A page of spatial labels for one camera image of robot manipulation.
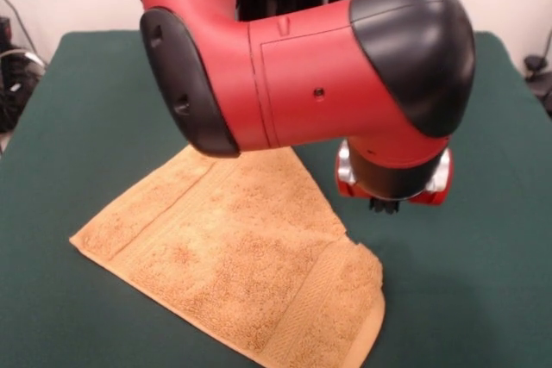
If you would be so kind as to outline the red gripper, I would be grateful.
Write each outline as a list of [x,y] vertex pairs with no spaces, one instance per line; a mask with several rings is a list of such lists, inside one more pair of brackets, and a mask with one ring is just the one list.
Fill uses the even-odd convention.
[[361,157],[344,141],[336,156],[336,184],[345,197],[365,198],[376,213],[393,215],[402,202],[440,205],[449,193],[454,172],[446,148],[430,161],[409,168],[387,168]]

